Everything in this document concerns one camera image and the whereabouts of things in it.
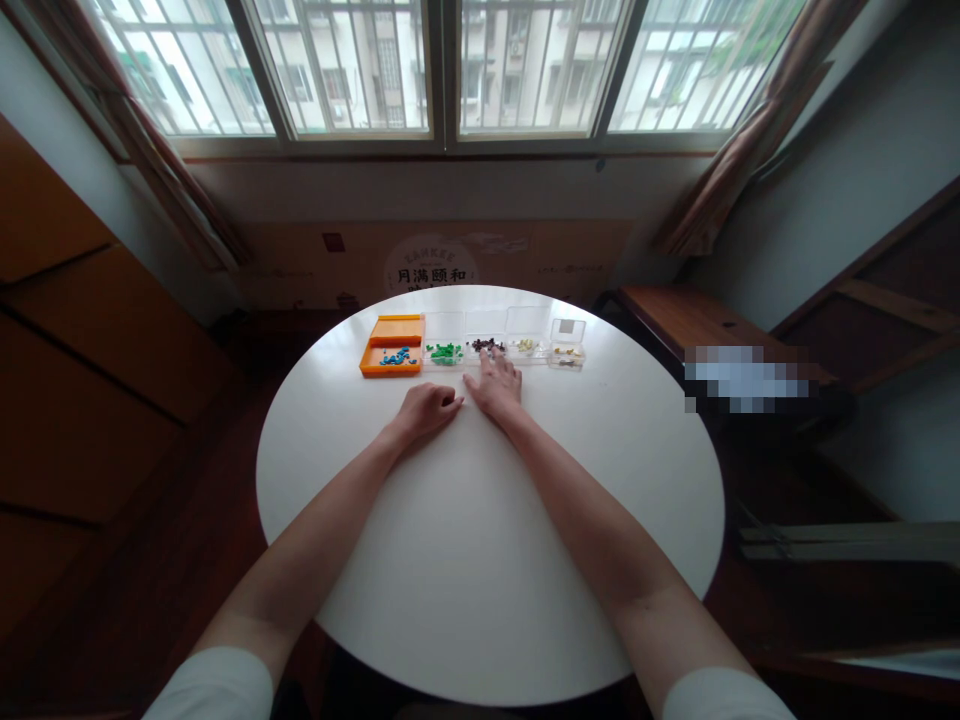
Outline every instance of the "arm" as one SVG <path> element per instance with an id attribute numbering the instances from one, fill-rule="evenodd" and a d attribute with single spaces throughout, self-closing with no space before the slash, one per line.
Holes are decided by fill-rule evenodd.
<path id="1" fill-rule="evenodd" d="M 418 436 L 449 423 L 463 405 L 451 387 L 411 388 L 400 412 L 300 512 L 230 593 L 193 649 L 249 650 L 274 689 L 303 628 L 346 564 L 384 480 Z"/>
<path id="2" fill-rule="evenodd" d="M 620 635 L 650 708 L 659 718 L 670 688 L 703 667 L 754 675 L 750 664 L 647 531 L 520 405 L 522 375 L 499 350 L 481 353 L 477 405 L 523 458 L 574 563 Z"/>

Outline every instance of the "plastic container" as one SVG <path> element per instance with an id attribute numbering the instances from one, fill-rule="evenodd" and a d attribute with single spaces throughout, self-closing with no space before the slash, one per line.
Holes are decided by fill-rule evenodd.
<path id="1" fill-rule="evenodd" d="M 473 310 L 464 313 L 463 356 L 467 363 L 477 365 L 480 355 L 473 349 L 474 340 L 493 340 L 506 349 L 507 311 Z"/>
<path id="2" fill-rule="evenodd" d="M 416 375 L 423 364 L 420 352 L 422 342 L 422 315 L 381 315 L 360 359 L 360 372 L 364 377 L 371 378 Z M 397 355 L 403 348 L 407 348 L 409 359 L 402 364 L 380 364 L 384 358 Z"/>
<path id="3" fill-rule="evenodd" d="M 466 354 L 463 348 L 463 313 L 424 313 L 423 325 L 423 369 L 456 370 Z M 438 352 L 438 348 L 449 345 L 453 346 L 452 357 L 431 357 Z"/>
<path id="4" fill-rule="evenodd" d="M 558 370 L 580 370 L 587 360 L 583 349 L 583 334 L 587 323 L 584 320 L 554 318 L 550 329 L 550 352 L 547 362 Z"/>
<path id="5" fill-rule="evenodd" d="M 549 328 L 549 307 L 531 305 L 508 308 L 507 357 L 518 365 L 542 362 L 550 352 Z"/>

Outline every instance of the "forearm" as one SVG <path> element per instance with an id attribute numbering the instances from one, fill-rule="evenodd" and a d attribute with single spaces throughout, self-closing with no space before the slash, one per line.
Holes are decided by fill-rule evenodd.
<path id="1" fill-rule="evenodd" d="M 750 664 L 637 520 L 530 416 L 501 426 L 513 441 L 574 563 L 613 623 L 656 717 L 680 678 Z"/>
<path id="2" fill-rule="evenodd" d="M 235 645 L 257 654 L 274 682 L 304 626 L 350 557 L 408 438 L 388 425 L 343 468 L 243 577 L 195 651 Z"/>
<path id="3" fill-rule="evenodd" d="M 643 526 L 518 407 L 497 418 L 574 563 L 611 617 L 683 578 Z"/>

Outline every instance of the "window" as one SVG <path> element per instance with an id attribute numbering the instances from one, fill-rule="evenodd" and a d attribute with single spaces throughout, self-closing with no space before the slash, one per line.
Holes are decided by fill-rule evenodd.
<path id="1" fill-rule="evenodd" d="M 380 55 L 380 77 L 384 90 L 400 89 L 400 67 L 397 62 L 397 41 L 393 38 L 377 40 Z"/>
<path id="2" fill-rule="evenodd" d="M 350 85 L 347 83 L 347 71 L 343 68 L 323 71 L 323 87 L 330 100 L 349 100 Z"/>
<path id="3" fill-rule="evenodd" d="M 507 26 L 507 39 L 509 42 L 518 42 L 525 40 L 527 31 L 530 29 L 530 11 L 529 10 L 511 10 L 510 22 Z"/>
<path id="4" fill-rule="evenodd" d="M 506 107 L 516 107 L 520 101 L 520 76 L 507 75 L 503 79 L 503 104 Z"/>
<path id="5" fill-rule="evenodd" d="M 301 154 L 716 149 L 804 5 L 245 0 L 233 17 L 225 0 L 80 1 L 185 154 L 277 135 L 273 152 Z"/>
<path id="6" fill-rule="evenodd" d="M 305 103 L 313 101 L 313 92 L 310 90 L 310 77 L 303 65 L 293 65 L 284 68 L 281 74 L 283 89 L 288 101 Z"/>
<path id="7" fill-rule="evenodd" d="M 183 84 L 180 73 L 177 72 L 177 69 L 173 65 L 167 65 L 167 75 L 170 76 L 170 81 L 177 89 L 177 95 L 180 96 L 180 99 L 186 103 L 193 102 L 193 98 L 191 98 L 190 93 L 187 92 L 187 86 Z"/>
<path id="8" fill-rule="evenodd" d="M 266 10 L 267 17 L 273 21 L 290 19 L 290 10 L 287 8 L 287 0 L 259 0 L 258 4 Z"/>
<path id="9" fill-rule="evenodd" d="M 803 8 L 803 0 L 661 3 L 640 26 L 611 133 L 729 130 Z M 693 32 L 681 28 L 693 24 Z"/>

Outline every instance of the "white round table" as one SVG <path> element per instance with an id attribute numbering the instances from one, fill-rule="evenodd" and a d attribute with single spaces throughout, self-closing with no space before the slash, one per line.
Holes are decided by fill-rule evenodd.
<path id="1" fill-rule="evenodd" d="M 364 379 L 380 314 L 549 305 L 587 321 L 581 372 L 524 366 L 523 404 L 636 517 L 699 597 L 720 557 L 723 490 L 681 388 L 612 325 L 536 293 L 472 285 L 384 300 L 340 323 L 273 400 L 257 454 L 272 543 L 421 382 L 466 392 L 460 372 Z M 477 374 L 479 368 L 465 366 Z M 558 702 L 630 672 L 519 456 L 470 401 L 391 473 L 317 622 L 352 655 L 423 692 L 494 706 Z"/>

